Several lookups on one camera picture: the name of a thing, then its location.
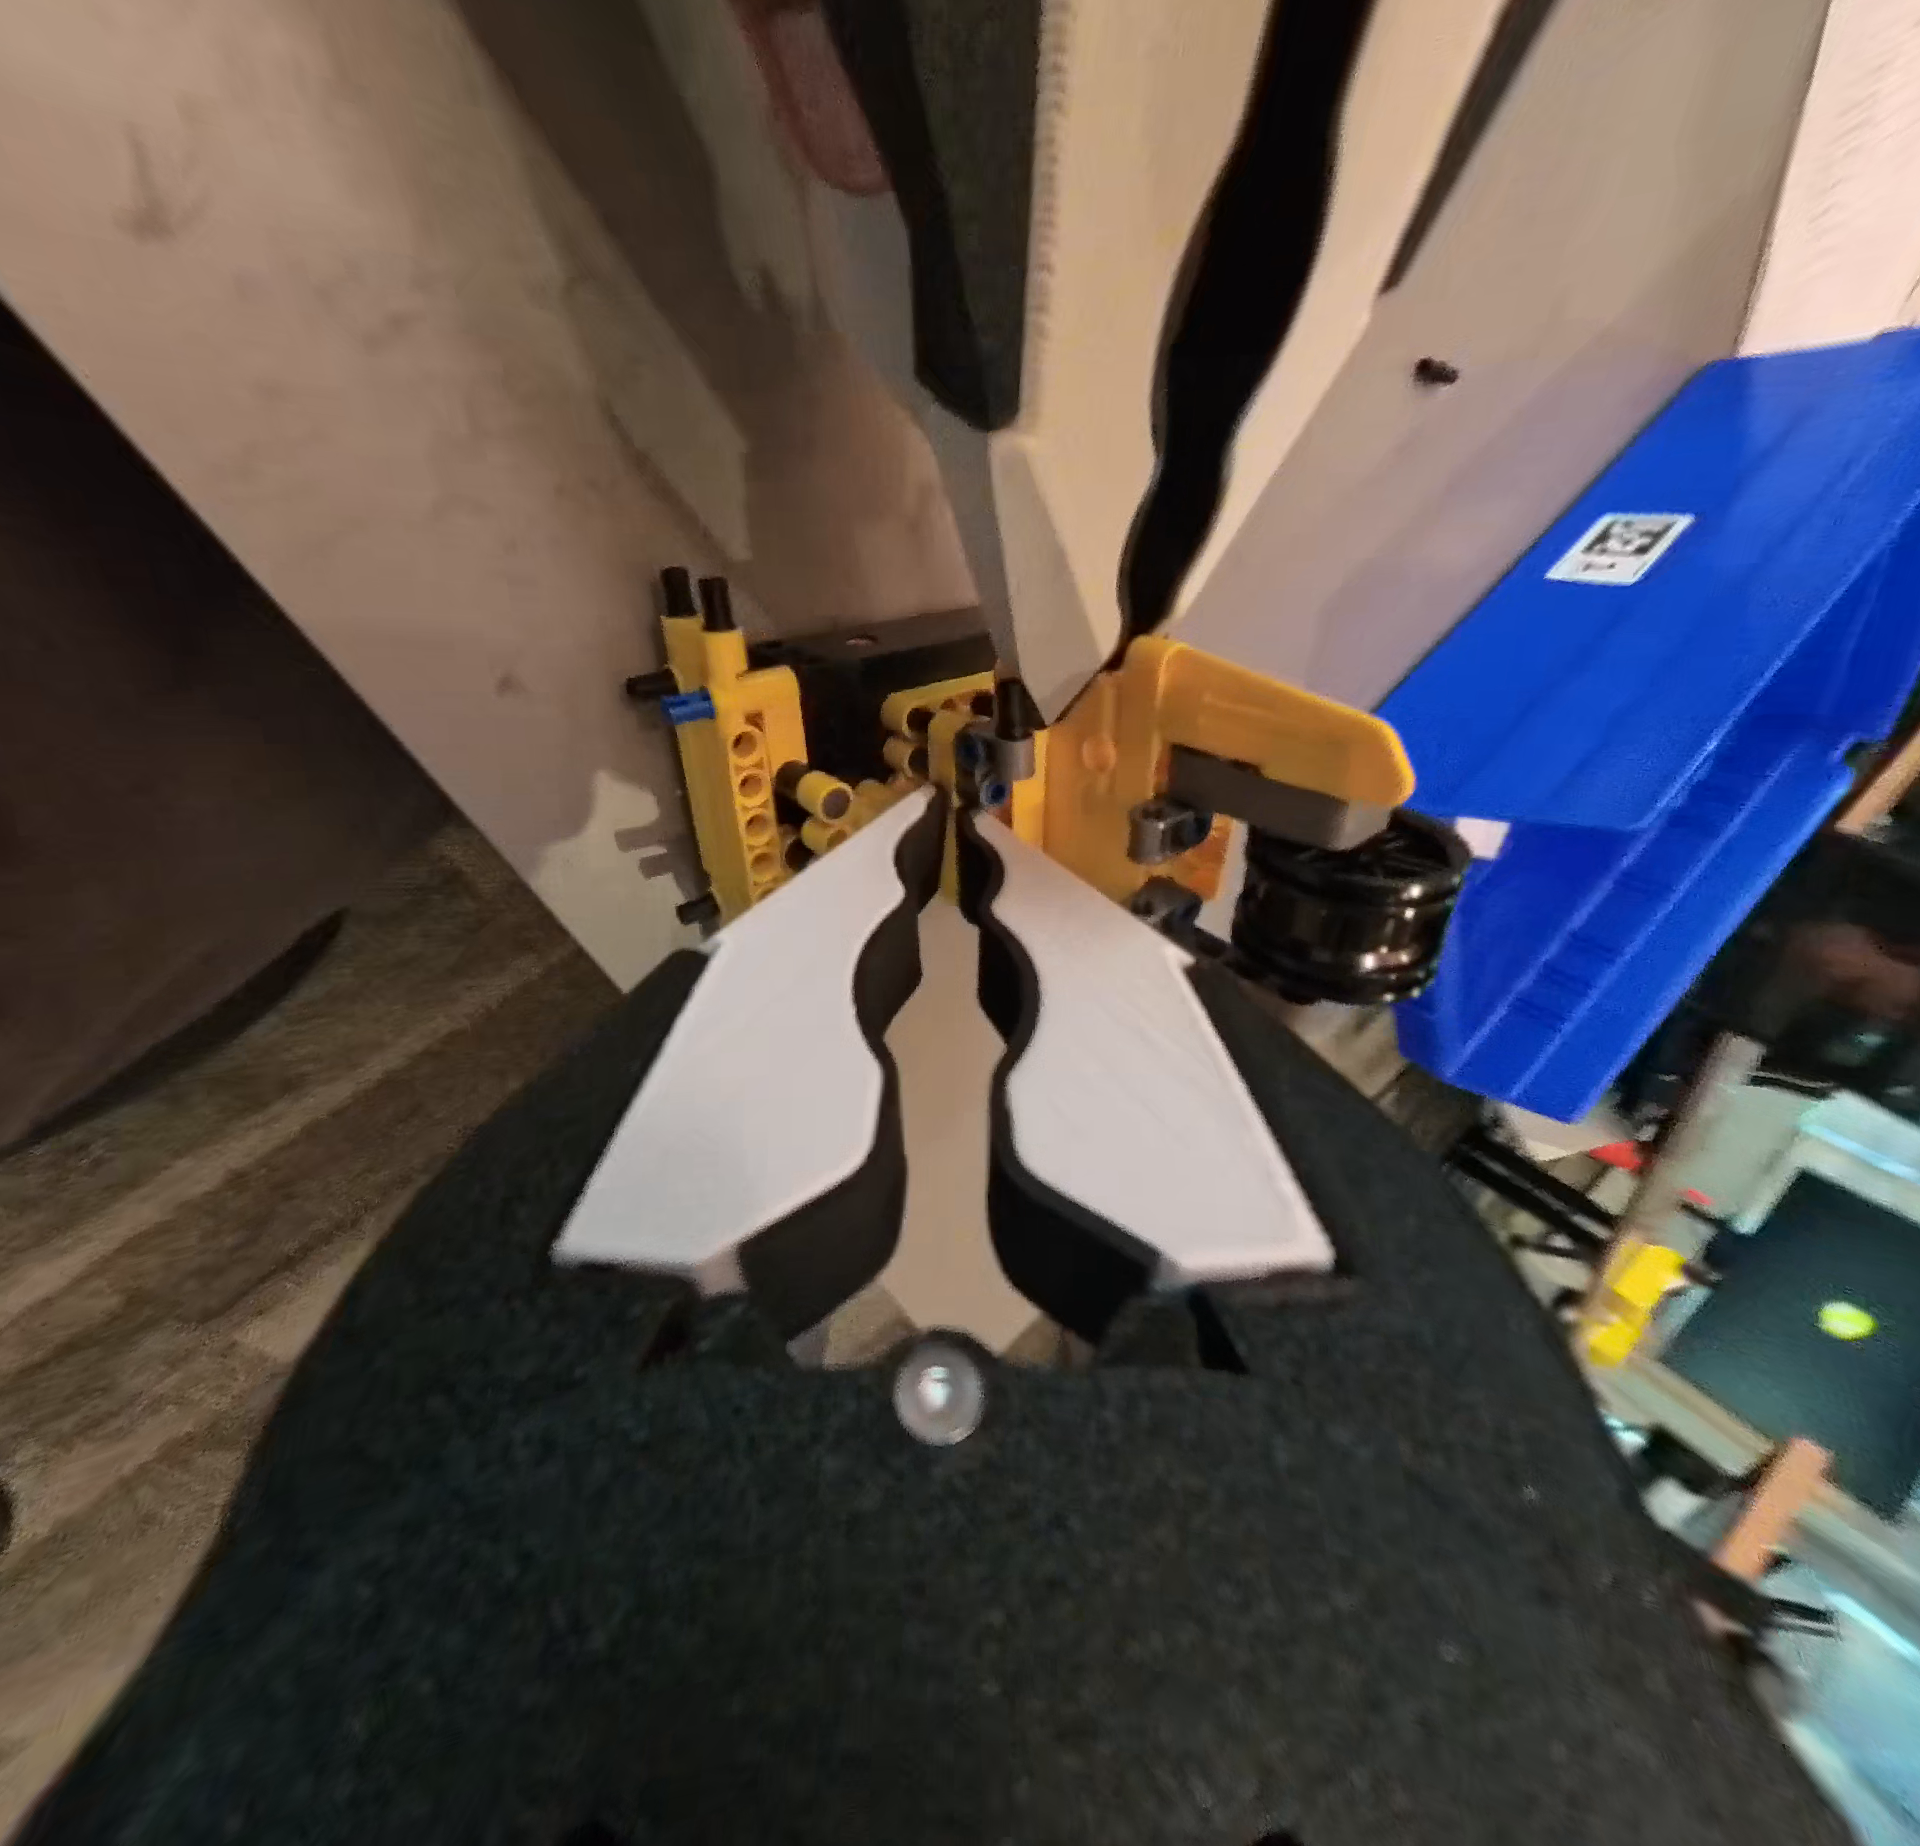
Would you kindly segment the person's left hand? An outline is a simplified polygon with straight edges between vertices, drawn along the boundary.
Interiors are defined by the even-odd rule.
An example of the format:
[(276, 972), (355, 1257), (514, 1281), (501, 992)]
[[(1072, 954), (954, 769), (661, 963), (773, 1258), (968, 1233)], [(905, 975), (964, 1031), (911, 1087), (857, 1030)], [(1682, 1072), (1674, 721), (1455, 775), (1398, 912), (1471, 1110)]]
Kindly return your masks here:
[(855, 98), (822, 0), (726, 0), (766, 86), (776, 124), (804, 167), (840, 196), (892, 191)]

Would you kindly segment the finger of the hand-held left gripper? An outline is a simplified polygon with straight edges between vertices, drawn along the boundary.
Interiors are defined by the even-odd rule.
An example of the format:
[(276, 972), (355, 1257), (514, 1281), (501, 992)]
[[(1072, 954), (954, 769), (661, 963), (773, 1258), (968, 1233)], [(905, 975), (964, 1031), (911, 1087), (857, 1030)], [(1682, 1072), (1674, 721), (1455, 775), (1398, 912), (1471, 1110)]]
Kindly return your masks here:
[(1120, 642), (1206, 581), (1356, 345), (1471, 103), (1503, 0), (1274, 0), (1174, 286)]
[(1039, 0), (1008, 425), (931, 407), (1001, 671), (1054, 722), (1115, 655), (1161, 348), (1278, 0)]

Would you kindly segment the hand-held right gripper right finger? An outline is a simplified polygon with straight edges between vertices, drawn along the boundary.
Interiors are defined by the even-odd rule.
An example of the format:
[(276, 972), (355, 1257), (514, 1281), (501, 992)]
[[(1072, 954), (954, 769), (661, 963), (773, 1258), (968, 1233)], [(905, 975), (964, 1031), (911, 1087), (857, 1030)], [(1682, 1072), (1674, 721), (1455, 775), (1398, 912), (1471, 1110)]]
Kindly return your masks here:
[(991, 1240), (1020, 1295), (1181, 1295), (1332, 1271), (1336, 1248), (1194, 958), (999, 820), (956, 828), (980, 938)]

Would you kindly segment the black yellow toy brick base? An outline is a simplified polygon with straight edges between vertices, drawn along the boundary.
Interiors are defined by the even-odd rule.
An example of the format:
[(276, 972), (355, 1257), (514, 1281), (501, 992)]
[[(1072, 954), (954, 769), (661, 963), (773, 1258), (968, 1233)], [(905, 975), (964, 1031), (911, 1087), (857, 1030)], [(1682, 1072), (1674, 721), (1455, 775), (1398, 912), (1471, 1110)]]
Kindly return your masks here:
[(901, 795), (935, 788), (1043, 846), (1047, 731), (974, 611), (752, 637), (730, 584), (661, 568), (663, 664), (626, 682), (668, 729), (697, 854), (675, 916), (714, 935)]

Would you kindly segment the black toy wheel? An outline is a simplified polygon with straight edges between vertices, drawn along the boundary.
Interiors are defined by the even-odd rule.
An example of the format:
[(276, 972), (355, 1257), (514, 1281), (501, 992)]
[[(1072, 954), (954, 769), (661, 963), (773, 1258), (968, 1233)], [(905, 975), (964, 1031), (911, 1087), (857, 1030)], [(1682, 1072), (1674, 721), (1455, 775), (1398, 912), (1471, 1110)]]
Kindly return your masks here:
[(1474, 855), (1399, 810), (1352, 849), (1245, 834), (1230, 965), (1295, 1005), (1387, 1009), (1431, 985)]

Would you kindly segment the nested blue plastic bins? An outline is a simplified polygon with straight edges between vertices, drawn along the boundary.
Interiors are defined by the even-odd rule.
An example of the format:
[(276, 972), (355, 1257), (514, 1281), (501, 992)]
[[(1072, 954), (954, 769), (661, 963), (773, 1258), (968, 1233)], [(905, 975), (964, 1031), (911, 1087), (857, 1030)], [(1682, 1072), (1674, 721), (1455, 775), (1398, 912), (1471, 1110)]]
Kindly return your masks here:
[[(1600, 515), (1696, 526), (1637, 585), (1547, 584)], [(1401, 1056), (1596, 1106), (1897, 722), (1916, 550), (1916, 329), (1690, 378), (1383, 704), (1413, 808), (1504, 828)]]

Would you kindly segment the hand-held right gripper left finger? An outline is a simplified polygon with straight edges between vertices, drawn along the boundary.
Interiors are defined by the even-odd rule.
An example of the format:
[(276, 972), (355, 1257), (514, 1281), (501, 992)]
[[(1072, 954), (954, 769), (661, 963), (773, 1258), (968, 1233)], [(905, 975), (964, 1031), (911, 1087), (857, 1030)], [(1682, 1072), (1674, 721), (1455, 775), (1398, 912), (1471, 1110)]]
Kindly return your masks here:
[(852, 1295), (901, 1238), (890, 1030), (922, 975), (947, 803), (914, 790), (709, 941), (554, 1244), (705, 1295)]

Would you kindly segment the white printed tag sticker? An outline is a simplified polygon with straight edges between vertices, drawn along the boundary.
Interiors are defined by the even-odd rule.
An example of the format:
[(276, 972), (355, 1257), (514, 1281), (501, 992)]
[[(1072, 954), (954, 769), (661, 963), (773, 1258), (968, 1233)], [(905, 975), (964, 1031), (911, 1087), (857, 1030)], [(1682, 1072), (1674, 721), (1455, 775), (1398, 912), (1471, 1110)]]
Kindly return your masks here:
[(1696, 515), (1600, 515), (1546, 573), (1562, 585), (1637, 585), (1696, 526)]

